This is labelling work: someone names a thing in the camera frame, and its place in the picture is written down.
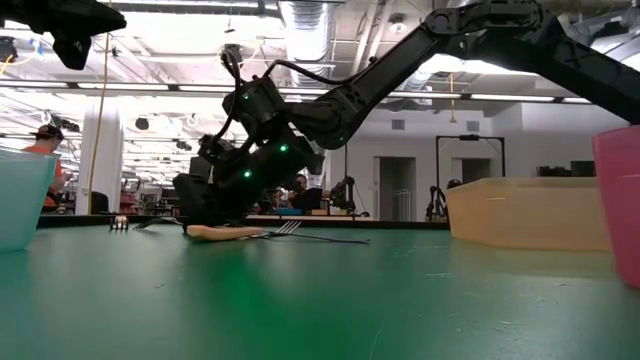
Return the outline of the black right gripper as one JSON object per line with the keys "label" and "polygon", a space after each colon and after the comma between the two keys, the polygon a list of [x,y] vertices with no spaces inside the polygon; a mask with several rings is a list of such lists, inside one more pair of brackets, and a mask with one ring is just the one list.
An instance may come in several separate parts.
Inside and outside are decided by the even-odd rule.
{"label": "black right gripper", "polygon": [[291,134],[272,138],[253,152],[205,136],[199,156],[213,166],[210,186],[199,175],[179,173],[173,179],[184,231],[190,225],[240,227],[267,191],[294,180],[302,169],[321,173],[325,160],[305,137]]}

